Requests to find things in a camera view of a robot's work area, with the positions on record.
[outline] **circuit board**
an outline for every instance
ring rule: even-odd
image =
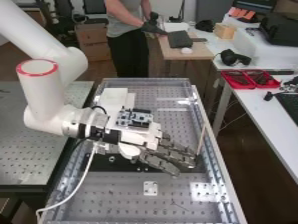
[[[123,109],[119,112],[116,125],[121,127],[149,128],[153,122],[150,110],[144,109]]]

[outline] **person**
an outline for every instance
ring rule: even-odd
[[[108,45],[119,77],[149,76],[149,48],[144,32],[166,34],[141,19],[140,6],[150,20],[149,0],[105,0],[108,14]]]

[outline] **black pants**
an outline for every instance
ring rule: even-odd
[[[119,77],[148,77],[149,49],[141,30],[133,30],[120,37],[108,37],[112,59]]]

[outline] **transparent enclosure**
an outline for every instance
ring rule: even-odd
[[[162,131],[197,150],[204,119],[196,89],[188,79],[105,79],[95,102],[104,88],[111,87],[128,88],[136,93],[136,107],[150,109]],[[72,192],[91,148],[92,143],[87,142],[73,152],[48,205]],[[117,155],[117,147],[109,153]],[[109,165],[103,168],[108,157],[93,161],[99,166],[93,165],[96,168],[88,173],[77,194],[44,215],[44,223],[238,223],[209,133],[196,169],[185,170],[176,179],[146,167],[128,170],[124,165],[123,170],[121,167],[115,170]],[[146,181],[157,183],[156,196],[144,195]]]

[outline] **red tray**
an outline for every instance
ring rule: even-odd
[[[228,70],[221,72],[221,76],[234,89],[254,89],[256,83],[244,71]]]
[[[253,80],[260,89],[279,88],[281,83],[264,70],[245,70],[245,75]]]

